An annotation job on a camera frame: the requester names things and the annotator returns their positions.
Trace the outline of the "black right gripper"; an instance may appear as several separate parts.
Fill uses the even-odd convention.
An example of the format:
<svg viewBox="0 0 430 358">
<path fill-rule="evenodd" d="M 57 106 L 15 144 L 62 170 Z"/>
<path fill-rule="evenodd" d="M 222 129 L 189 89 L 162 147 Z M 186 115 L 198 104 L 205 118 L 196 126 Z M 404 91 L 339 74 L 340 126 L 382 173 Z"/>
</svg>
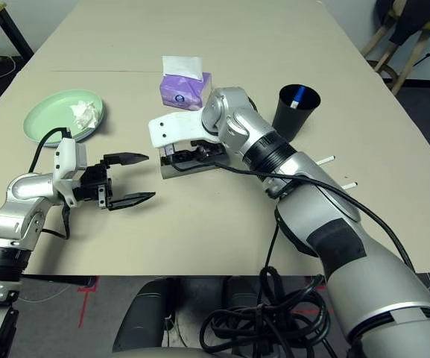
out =
<svg viewBox="0 0 430 358">
<path fill-rule="evenodd" d="M 162 156 L 162 166 L 174 168 L 203 168 L 214 163 L 226 163 L 226 149 L 222 144 L 204 140 L 190 142 L 192 149 L 175 150 Z"/>
</svg>

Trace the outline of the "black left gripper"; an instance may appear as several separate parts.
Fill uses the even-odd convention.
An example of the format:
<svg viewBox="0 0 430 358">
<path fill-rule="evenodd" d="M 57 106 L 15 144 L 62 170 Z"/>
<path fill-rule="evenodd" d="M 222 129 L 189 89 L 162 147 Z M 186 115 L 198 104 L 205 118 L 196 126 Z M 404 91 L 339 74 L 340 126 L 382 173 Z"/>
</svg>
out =
<svg viewBox="0 0 430 358">
<path fill-rule="evenodd" d="M 144 154 L 122 152 L 105 154 L 99 163 L 88 166 L 80 176 L 79 186 L 73 189 L 77 201 L 97 201 L 98 206 L 109 211 L 134 207 L 156 195 L 155 192 L 137 192 L 125 195 L 123 198 L 112 200 L 112 181 L 107 170 L 112 165 L 134 165 L 149 160 Z"/>
</svg>

